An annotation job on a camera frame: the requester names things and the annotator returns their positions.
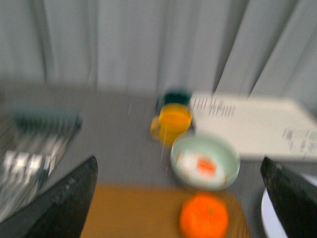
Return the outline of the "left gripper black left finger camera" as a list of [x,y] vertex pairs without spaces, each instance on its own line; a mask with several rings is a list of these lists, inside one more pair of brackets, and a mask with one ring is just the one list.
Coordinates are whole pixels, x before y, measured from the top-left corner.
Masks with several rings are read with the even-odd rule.
[[98,163],[91,156],[0,224],[2,238],[78,238],[94,195]]

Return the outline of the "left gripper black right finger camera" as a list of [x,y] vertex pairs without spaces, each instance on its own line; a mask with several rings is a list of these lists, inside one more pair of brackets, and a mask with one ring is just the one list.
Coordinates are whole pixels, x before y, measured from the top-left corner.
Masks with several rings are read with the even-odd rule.
[[289,238],[317,236],[317,186],[265,157],[261,175],[277,218]]

